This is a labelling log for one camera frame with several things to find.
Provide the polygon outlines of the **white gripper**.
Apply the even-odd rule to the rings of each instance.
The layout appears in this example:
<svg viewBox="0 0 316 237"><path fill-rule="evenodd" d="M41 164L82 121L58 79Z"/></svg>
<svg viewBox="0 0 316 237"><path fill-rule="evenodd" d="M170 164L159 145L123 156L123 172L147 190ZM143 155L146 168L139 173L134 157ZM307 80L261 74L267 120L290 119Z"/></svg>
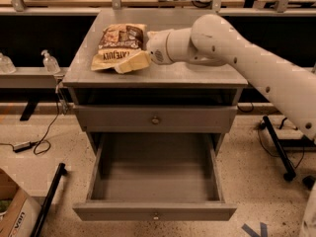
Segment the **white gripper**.
<svg viewBox="0 0 316 237"><path fill-rule="evenodd" d="M131 71L141 70L150 65L151 59L156 64L172 64L173 61L167 50L167 42L170 33L171 30L147 32L148 42L146 44L146 49L149 53L141 50L140 52L123 59L115 65L115 71L119 74L124 74Z"/></svg>

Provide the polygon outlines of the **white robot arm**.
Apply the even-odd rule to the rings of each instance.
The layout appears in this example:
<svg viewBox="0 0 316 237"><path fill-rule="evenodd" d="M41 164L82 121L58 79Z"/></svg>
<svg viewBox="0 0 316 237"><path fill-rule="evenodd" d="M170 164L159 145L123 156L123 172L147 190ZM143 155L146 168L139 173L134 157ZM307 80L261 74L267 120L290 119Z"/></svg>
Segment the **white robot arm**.
<svg viewBox="0 0 316 237"><path fill-rule="evenodd" d="M175 62L227 63L310 140L316 139L316 75L244 39L216 14L199 17L191 27L149 35L146 49L115 66L126 73Z"/></svg>

